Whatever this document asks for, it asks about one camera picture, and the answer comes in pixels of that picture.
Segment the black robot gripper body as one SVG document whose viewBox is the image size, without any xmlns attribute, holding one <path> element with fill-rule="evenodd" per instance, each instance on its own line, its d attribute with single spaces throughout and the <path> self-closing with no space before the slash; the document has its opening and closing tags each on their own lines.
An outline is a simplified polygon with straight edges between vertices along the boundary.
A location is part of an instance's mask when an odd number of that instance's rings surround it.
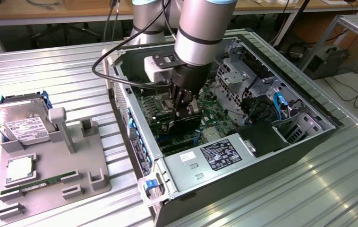
<svg viewBox="0 0 358 227">
<path fill-rule="evenodd" d="M 175 67 L 172 76 L 172 91 L 179 93 L 181 90 L 187 90 L 193 94 L 199 93 L 206 83 L 210 69 L 212 64 L 202 66 L 185 64 Z"/>
</svg>

